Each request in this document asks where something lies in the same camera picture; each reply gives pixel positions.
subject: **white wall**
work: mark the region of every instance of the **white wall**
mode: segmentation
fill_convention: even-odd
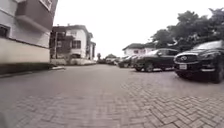
[[[0,3],[0,24],[10,27],[9,38],[49,47],[50,31],[42,32],[15,19],[17,3],[14,0],[1,0]]]
[[[86,43],[87,35],[82,29],[74,29],[67,31],[67,35],[72,35],[75,37],[75,40],[81,41],[81,49],[72,49],[71,53],[80,54],[81,58],[86,58]]]
[[[125,56],[143,55],[143,54],[145,54],[145,50],[144,49],[126,49],[126,50],[124,50],[124,55]]]
[[[0,38],[0,64],[49,63],[49,49]]]

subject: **car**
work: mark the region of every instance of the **car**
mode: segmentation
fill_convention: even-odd
[[[132,66],[132,59],[134,59],[136,57],[137,57],[137,55],[132,55],[132,56],[125,57],[125,58],[121,59],[118,62],[118,66],[120,68],[128,68],[128,67],[131,67]]]
[[[106,64],[115,65],[115,60],[116,60],[116,58],[107,58]]]
[[[224,76],[224,41],[196,45],[175,56],[174,62],[175,72],[181,78],[210,75],[214,83],[220,83]]]
[[[166,70],[166,68],[173,68],[174,56],[179,52],[175,49],[156,49],[147,53],[146,55],[139,56],[134,62],[136,71],[152,72],[154,68]]]

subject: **black suv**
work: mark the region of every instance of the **black suv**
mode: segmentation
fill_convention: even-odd
[[[173,68],[174,56],[178,54],[174,49],[157,49],[147,53],[146,55],[139,56],[134,62],[136,71],[152,72],[154,68],[166,70],[166,68]]]
[[[174,62],[179,77],[209,73],[215,83],[220,83],[224,73],[224,42],[221,40],[197,45],[190,51],[178,54]]]

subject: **car headlight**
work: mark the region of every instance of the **car headlight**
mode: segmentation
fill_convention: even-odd
[[[203,55],[200,56],[200,59],[204,60],[210,60],[210,59],[214,59],[217,55],[219,55],[219,53],[205,53]]]

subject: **building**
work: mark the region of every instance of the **building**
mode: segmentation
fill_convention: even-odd
[[[49,63],[58,0],[1,0],[0,64]]]
[[[155,48],[154,43],[132,43],[123,49],[125,56],[144,55]]]
[[[55,26],[50,39],[51,58],[93,60],[96,43],[91,41],[92,38],[93,34],[84,25]]]

